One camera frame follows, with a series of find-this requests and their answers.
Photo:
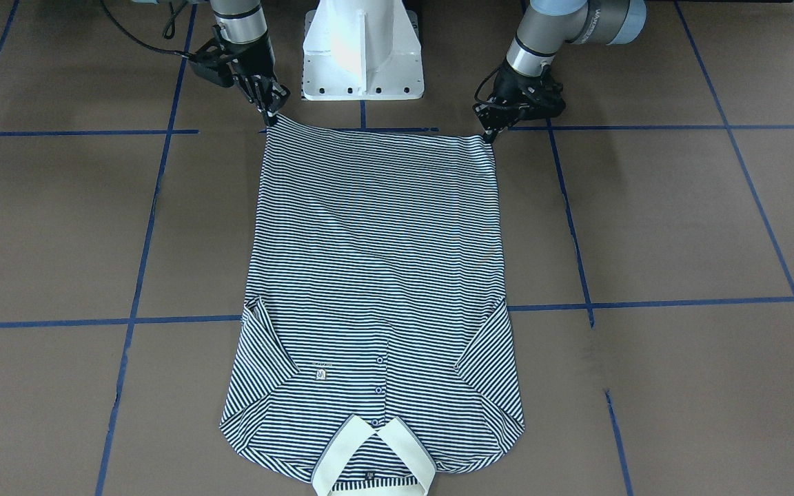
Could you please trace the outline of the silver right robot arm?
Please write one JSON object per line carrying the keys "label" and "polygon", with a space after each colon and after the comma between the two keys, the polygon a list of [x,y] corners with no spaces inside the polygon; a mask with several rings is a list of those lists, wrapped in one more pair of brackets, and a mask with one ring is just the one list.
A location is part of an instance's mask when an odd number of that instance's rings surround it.
{"label": "silver right robot arm", "polygon": [[217,87],[237,88],[261,114],[265,126],[275,126],[290,91],[281,85],[275,72],[276,57],[262,3],[211,1],[209,4],[214,15],[212,37],[194,52],[155,47],[126,29],[122,33],[146,50],[180,57],[195,75]]}

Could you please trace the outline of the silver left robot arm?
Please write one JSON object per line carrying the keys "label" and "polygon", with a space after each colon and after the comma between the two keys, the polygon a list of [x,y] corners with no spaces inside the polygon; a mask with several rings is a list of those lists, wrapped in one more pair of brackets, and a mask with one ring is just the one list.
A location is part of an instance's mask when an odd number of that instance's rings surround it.
{"label": "silver left robot arm", "polygon": [[628,44],[639,36],[646,19],[643,1],[530,1],[505,58],[474,94],[483,141],[492,144],[517,123],[564,112],[563,85],[552,74],[561,47]]}

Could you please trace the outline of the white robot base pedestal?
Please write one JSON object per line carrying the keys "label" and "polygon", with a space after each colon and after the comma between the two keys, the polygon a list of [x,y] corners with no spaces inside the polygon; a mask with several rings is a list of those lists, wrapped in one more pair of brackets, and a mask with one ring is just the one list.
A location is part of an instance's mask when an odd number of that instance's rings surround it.
{"label": "white robot base pedestal", "polygon": [[305,15],[308,101],[408,101],[425,94],[417,16],[403,1],[320,1]]}

